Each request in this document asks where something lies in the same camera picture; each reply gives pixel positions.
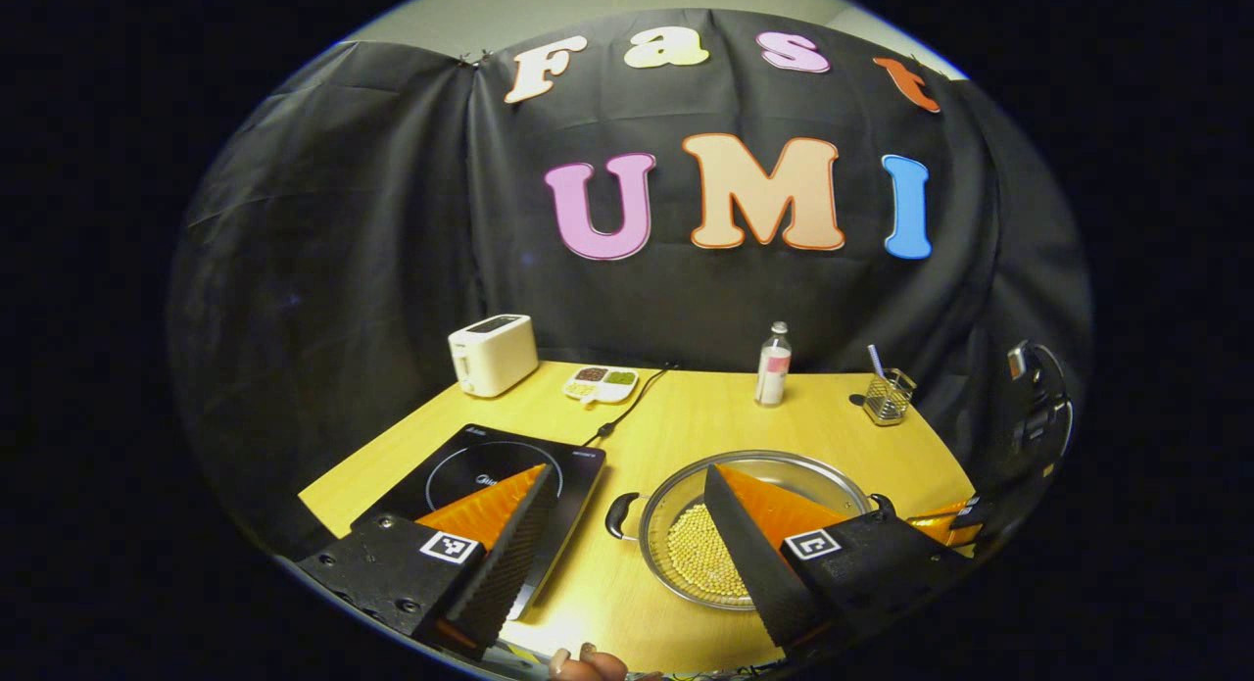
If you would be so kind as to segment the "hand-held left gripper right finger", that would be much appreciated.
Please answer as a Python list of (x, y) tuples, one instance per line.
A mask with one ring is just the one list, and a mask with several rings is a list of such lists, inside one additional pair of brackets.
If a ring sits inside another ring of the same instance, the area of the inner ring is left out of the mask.
[(703, 472), (703, 503), (771, 641), (784, 653), (836, 653), (969, 574), (971, 561), (897, 515), (838, 523), (831, 512), (724, 463)]

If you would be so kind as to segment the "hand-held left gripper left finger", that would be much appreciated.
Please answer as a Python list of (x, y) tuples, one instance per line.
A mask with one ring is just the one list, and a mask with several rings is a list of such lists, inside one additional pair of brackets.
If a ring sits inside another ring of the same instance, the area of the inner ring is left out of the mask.
[(545, 464), (420, 520), (364, 515), (349, 536), (297, 566), (389, 630), (479, 661), (527, 578), (556, 489), (558, 472)]

